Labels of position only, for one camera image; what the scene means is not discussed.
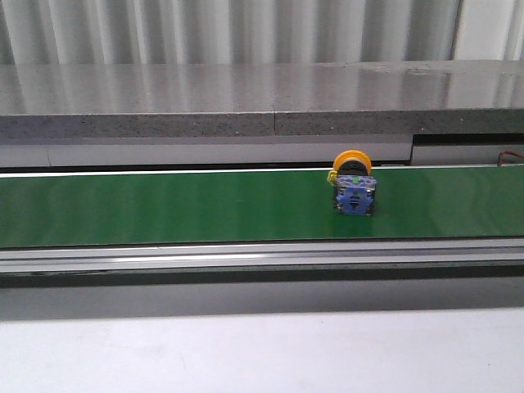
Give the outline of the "grey stone counter slab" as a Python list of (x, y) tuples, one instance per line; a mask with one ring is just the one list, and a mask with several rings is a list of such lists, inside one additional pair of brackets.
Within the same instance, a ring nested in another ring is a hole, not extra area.
[(522, 131), (520, 61), (1, 68), (7, 140)]

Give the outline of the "white corrugated curtain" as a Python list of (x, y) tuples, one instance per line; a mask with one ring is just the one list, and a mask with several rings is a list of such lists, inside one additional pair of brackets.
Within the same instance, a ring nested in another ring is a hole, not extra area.
[(4, 64), (520, 60), (520, 1), (4, 1)]

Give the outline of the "aluminium conveyor front rail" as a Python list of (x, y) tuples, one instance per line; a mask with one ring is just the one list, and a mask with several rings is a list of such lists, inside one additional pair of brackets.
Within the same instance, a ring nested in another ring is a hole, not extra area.
[(521, 262), (521, 238), (126, 246), (1, 253), (2, 273), (398, 263)]

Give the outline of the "yellow mushroom push button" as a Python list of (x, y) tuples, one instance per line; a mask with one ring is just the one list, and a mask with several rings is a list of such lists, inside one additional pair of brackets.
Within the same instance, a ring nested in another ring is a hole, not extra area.
[(344, 215), (369, 216), (374, 212), (377, 180), (370, 157), (359, 150), (340, 153), (327, 181), (333, 189), (333, 206)]

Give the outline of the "white conveyor rear panel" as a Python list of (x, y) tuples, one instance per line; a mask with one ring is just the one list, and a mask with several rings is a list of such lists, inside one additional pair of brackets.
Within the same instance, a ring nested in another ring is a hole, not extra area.
[(374, 163), (491, 164), (523, 151), (522, 133), (3, 140), (3, 168), (143, 165), (330, 165), (346, 150)]

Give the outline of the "green conveyor belt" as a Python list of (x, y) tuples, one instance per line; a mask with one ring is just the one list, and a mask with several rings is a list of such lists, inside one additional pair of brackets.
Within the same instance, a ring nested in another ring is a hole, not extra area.
[(323, 170), (9, 175), (1, 180), (1, 245), (523, 234), (521, 166), (373, 173), (370, 216), (337, 213)]

